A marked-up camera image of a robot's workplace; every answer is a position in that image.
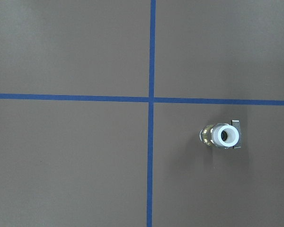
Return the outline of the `brass PPR ball valve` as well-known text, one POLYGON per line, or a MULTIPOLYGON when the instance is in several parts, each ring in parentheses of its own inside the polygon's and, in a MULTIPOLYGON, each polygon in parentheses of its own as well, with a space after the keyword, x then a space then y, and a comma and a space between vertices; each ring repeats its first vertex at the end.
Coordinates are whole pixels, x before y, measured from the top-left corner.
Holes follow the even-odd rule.
POLYGON ((241 148, 241 128, 239 120, 231 120, 231 123, 216 123, 205 126, 199 133, 202 143, 208 147, 221 149, 241 148))

